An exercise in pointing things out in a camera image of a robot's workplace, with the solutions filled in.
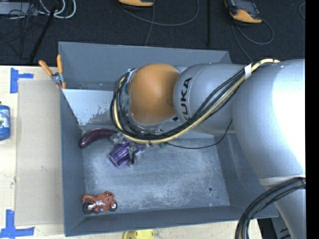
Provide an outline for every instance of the yellow cable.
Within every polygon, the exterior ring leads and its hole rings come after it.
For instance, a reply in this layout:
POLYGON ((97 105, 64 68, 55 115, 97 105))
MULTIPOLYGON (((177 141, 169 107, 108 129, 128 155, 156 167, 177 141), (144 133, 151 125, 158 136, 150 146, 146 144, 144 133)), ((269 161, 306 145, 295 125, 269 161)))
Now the yellow cable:
MULTIPOLYGON (((274 60, 274 59, 263 59, 259 62, 257 62, 252 68, 251 71, 254 72, 261 64, 264 63, 278 63, 279 60, 274 60)), ((227 98, 234 93, 234 91, 239 88, 239 86, 243 83, 243 81, 245 80, 245 76, 242 76, 230 89, 229 91, 227 91, 224 96, 215 104, 213 105, 207 112, 205 112, 203 114, 203 116, 201 116, 200 118, 198 118, 196 121, 194 121, 191 125, 189 125, 188 127, 184 128, 182 131, 169 136, 167 138, 163 138, 163 139, 159 139, 159 140, 144 140, 144 139, 138 139, 138 138, 134 138, 132 136, 129 136, 127 134, 123 134, 124 137, 128 140, 131 140, 133 142, 137 142, 137 143, 162 143, 162 142, 167 142, 167 141, 171 141, 173 139, 176 139, 178 137, 180 137, 182 134, 186 133, 187 131, 193 129, 194 127, 196 127, 197 125, 199 125, 201 122, 203 122, 210 114, 212 114, 221 104, 223 104, 223 102, 225 100, 227 100, 227 98)), ((119 129, 123 130, 120 122, 119 122, 119 118, 118 118, 118 113, 117 113, 117 109, 116 109, 116 99, 114 100, 114 104, 113 104, 113 113, 114 113, 114 119, 116 122, 116 125, 118 126, 119 129)))

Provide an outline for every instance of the orange handle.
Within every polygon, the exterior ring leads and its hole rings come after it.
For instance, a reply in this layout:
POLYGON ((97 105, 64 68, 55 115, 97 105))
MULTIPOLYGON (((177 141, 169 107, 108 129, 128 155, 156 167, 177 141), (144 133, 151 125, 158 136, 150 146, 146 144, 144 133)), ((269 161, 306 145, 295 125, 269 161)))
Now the orange handle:
POLYGON ((62 60, 61 60, 61 55, 57 55, 56 57, 56 63, 58 65, 58 70, 59 70, 59 73, 63 73, 63 66, 62 66, 62 60))
POLYGON ((48 67, 48 65, 43 60, 39 60, 39 65, 45 70, 48 76, 50 77, 52 76, 53 74, 52 70, 48 67))

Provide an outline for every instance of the blue bottle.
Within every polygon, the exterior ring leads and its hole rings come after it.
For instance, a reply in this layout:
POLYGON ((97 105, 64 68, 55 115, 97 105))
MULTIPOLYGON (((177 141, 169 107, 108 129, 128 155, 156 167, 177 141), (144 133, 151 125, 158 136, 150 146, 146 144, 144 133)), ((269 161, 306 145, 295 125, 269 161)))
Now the blue bottle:
POLYGON ((10 135, 10 108, 0 105, 0 140, 5 140, 10 135))

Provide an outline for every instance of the blue tape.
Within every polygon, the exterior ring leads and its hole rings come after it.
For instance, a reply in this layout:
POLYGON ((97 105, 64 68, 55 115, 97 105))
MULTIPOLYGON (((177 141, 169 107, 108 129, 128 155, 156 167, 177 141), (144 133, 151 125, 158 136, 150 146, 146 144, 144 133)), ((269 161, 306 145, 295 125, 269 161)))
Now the blue tape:
POLYGON ((28 229, 15 229, 14 211, 5 211, 5 228, 1 229, 0 238, 15 239, 15 237, 27 237, 34 234, 34 227, 28 229))
POLYGON ((11 67, 11 78, 10 78, 10 93, 11 94, 18 92, 18 79, 20 78, 33 79, 33 74, 29 74, 29 73, 19 74, 18 70, 11 67))

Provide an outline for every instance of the bin floor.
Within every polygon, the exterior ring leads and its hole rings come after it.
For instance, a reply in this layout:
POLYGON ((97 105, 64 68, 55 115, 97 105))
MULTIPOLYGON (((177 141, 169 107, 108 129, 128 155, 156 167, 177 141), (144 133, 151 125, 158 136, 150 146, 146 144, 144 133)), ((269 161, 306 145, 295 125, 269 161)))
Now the bin floor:
MULTIPOLYGON (((205 146, 213 139, 180 139, 176 145, 205 146)), ((108 139, 83 149, 85 193, 111 191, 117 212, 228 206, 229 199, 215 146, 147 148, 136 164, 115 166, 108 139)))

